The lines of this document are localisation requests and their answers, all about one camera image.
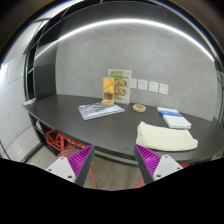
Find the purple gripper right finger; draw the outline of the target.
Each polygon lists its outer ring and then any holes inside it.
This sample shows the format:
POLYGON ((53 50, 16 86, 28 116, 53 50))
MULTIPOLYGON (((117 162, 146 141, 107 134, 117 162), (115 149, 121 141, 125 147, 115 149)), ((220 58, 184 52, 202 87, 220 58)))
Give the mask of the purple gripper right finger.
POLYGON ((160 180, 182 169, 182 166, 171 156, 160 156, 140 145, 134 146, 134 155, 145 184, 160 180))

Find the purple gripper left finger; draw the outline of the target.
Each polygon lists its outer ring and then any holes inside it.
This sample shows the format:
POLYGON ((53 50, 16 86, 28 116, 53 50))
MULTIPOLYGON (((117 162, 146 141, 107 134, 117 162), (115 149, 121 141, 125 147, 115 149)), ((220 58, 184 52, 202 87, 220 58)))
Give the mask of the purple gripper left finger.
POLYGON ((95 146, 90 145, 69 157, 59 157, 47 171, 65 180, 83 186, 88 172, 93 172, 92 159, 95 156, 95 146))

